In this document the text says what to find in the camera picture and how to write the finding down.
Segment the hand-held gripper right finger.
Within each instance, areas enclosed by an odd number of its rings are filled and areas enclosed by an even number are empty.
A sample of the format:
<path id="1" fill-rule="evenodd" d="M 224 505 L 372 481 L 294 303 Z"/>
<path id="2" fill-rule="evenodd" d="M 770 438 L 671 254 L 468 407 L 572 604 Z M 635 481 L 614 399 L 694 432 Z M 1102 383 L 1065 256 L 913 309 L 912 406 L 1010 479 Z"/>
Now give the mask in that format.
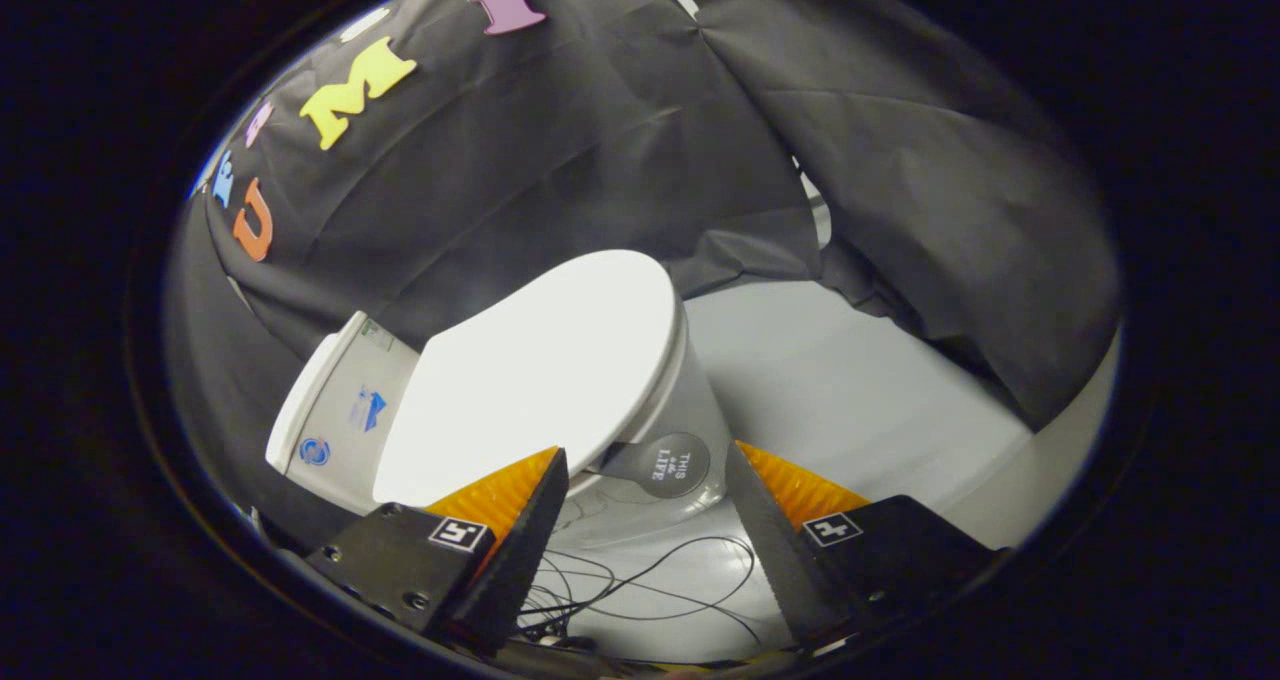
<path id="1" fill-rule="evenodd" d="M 792 639 L 814 651 L 873 642 L 928 619 L 1006 558 L 918 499 L 868 499 L 735 442 L 724 479 Z"/>

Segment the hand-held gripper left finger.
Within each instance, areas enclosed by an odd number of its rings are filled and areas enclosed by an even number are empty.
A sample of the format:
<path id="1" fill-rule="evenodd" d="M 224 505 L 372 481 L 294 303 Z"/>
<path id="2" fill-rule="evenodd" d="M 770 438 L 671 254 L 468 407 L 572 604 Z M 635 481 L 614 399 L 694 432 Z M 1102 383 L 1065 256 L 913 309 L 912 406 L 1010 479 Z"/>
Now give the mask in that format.
<path id="1" fill-rule="evenodd" d="M 549 447 L 426 507 L 379 505 L 303 561 L 366 613 L 490 654 L 516 631 L 568 484 Z"/>

